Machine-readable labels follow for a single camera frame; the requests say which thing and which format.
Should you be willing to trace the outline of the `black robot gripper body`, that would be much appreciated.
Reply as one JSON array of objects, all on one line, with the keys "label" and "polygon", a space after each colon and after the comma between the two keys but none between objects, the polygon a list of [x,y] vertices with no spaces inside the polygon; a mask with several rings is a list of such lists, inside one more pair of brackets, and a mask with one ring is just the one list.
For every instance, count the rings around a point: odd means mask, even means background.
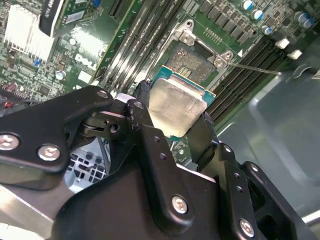
[{"label": "black robot gripper body", "polygon": [[195,210],[183,234],[162,231],[152,217],[143,173],[136,163],[73,195],[53,224],[55,240],[225,240],[218,186],[181,165],[179,173]]}]

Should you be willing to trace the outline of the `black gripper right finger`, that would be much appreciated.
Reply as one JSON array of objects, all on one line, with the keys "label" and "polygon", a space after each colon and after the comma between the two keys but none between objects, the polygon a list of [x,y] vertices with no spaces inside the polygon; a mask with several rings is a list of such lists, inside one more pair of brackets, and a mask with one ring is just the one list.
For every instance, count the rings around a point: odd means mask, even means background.
[{"label": "black gripper right finger", "polygon": [[238,163],[220,142],[211,117],[202,113],[187,132],[197,171],[217,184],[218,223],[224,240],[311,240],[313,232],[264,171]]}]

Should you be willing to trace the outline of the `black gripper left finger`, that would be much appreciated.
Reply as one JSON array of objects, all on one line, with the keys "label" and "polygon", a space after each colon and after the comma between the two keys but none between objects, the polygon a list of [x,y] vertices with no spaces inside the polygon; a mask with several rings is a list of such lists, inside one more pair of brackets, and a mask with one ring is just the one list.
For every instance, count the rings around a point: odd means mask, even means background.
[{"label": "black gripper left finger", "polygon": [[58,186],[71,148],[92,137],[111,142],[112,175],[140,164],[151,215],[160,228],[189,228],[194,208],[165,136],[141,100],[126,103],[87,86],[0,119],[0,181],[37,191]]}]

